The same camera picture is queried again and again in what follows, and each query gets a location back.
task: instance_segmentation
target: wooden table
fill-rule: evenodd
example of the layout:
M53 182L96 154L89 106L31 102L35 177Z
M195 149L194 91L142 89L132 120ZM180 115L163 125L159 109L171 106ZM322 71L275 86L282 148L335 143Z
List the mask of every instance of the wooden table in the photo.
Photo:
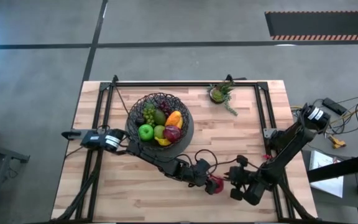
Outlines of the wooden table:
M84 82L73 128L90 129L100 82ZM284 82L268 81L270 97L278 128L285 129L293 123ZM249 87L236 87L232 92L231 106L239 113L233 116L223 105L209 100L204 87L120 87L119 91L128 108L144 95L155 92L171 93L189 108L194 119L194 136L186 148L191 158L200 149L210 149L219 162L230 161L238 154L246 156L259 166L265 154L264 142L257 111L255 91ZM104 108L101 109L101 120ZM264 109L267 125L269 116ZM109 125L124 129L126 112L114 91ZM72 141L67 153L78 148L80 141ZM211 164L211 154L200 153ZM69 206L78 193L83 175L86 150L80 150L64 163L57 197L52 212L56 218ZM218 166L216 175L223 175L230 166ZM286 167L291 190L306 208L317 216L313 196L306 175L302 155L299 153ZM184 182L164 177L154 166L134 156L116 156L104 152L99 179L94 222L273 222L277 221L273 196L266 191L257 206L245 200L230 198L232 186L225 183L220 194L208 195L203 187L188 188ZM87 211L85 197L84 211ZM283 194L280 193L286 211Z

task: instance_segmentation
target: avocado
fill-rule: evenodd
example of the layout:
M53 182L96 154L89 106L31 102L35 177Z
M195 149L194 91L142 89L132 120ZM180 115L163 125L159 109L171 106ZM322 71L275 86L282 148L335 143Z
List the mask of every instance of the avocado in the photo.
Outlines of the avocado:
M164 112L160 111L159 109L155 110L154 112L154 122L157 125L165 125L167 118L165 117Z

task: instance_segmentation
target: gray floor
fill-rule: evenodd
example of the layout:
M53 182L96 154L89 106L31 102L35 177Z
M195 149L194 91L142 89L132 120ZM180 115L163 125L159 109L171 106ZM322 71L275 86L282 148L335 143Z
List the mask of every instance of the gray floor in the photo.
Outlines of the gray floor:
M90 43L101 0L0 0L0 44ZM358 10L358 0L110 0L99 42L270 40L264 11ZM89 49L0 50L0 145L31 155L4 184L0 223L48 220ZM358 95L358 45L98 49L90 80L207 80L226 74L284 80L292 105ZM352 106L357 101L348 102ZM352 121L349 129L356 126ZM345 149L358 156L358 131ZM358 222L349 207L319 203L325 220Z

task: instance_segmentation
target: black cable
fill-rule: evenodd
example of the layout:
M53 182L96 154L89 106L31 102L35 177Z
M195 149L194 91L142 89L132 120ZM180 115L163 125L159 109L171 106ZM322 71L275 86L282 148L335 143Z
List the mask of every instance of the black cable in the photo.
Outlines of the black cable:
M349 123L351 117L353 116L353 114L352 114L352 115L350 115L350 117L348 117L346 120L344 120L344 122L343 122L342 125L339 125L339 127L342 128L341 131L338 131L338 129L337 129L337 130L331 129L331 130L333 131L333 133L329 133L329 132L326 132L326 133L327 133L327 134L331 134L331 135L336 135L336 134L347 134L347 133L351 133L351 132L357 131L357 130L358 130L358 114L357 114L357 113L358 113L358 104L356 104L356 108L355 108L355 111L354 111L354 114L356 115L356 119L357 119L357 127L356 127L355 129L350 130L350 131L344 131L345 125L346 125L347 123Z
M113 82L112 84L113 84L114 88L116 89L116 91L117 91L117 93L118 93L119 98L121 99L121 102L122 102L122 105L124 106L125 111L126 111L126 112L127 112L127 114L129 115L128 109L127 109L127 107L125 106L124 100L122 99L120 92L118 91L118 88L117 88L116 83L115 83L115 82Z
M65 156L65 159L66 159L69 155L71 155L71 154L77 152L78 150L80 150L80 149L82 149L82 148L83 148L83 146L81 146L81 147L79 147L78 149L75 149L75 150L72 151L71 153L67 154L67 155Z
M336 104L336 103L344 103L344 102L347 102L347 101L351 101L351 100L355 100L355 99L358 99L358 96L357 97L353 97L353 98L350 98L350 99L347 99L347 100L342 100L342 101L338 101L338 102L334 102L334 103L331 103L331 104L328 104L327 106L329 106L329 105L334 105L334 104Z
M203 151L211 153L212 156L213 156L214 159L215 159L215 164L218 163L218 158L216 157L215 153L213 153L213 152L212 152L211 150L209 150L209 149L202 149L202 150L199 150L198 152L196 152L196 154L194 155L194 160L195 160L196 162L198 162L198 160L197 160L197 155L198 155L200 152L203 152ZM214 170L212 170L212 172L210 172L209 175L211 175L213 172L215 172L217 168L218 168L218 166L215 166Z
M98 132L99 128L104 129L104 132L110 130L110 126L108 124L102 124L99 127L96 128L96 132Z
M324 99L317 99L317 100L315 100L314 102L313 102L313 106L318 102L318 101L324 101Z
M128 135L125 135L125 137L119 142L119 146L121 146L121 147L128 147L128 145L122 145L121 143L125 140L125 139L127 139L128 138Z
M255 166L255 165L253 165L252 163L250 163L249 161L248 161L248 165L250 165L250 166L252 166L252 167L254 167L254 168L256 168L256 169L268 170L268 169L259 168L259 167Z
M210 168L212 168L212 167L217 167L218 165L230 164L230 163L236 162L236 161L237 161L237 159L233 159L233 160L230 160L230 161L227 161L227 162L218 162L218 163L213 164Z

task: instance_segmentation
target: potted plant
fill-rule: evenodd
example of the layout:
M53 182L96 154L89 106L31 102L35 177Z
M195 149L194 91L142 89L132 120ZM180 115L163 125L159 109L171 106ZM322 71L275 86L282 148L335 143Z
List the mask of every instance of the potted plant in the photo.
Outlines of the potted plant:
M233 81L223 81L217 85L209 84L209 97L215 104L224 103L224 107L233 115L237 116L238 113L230 107L229 101L231 100L230 92L233 90Z

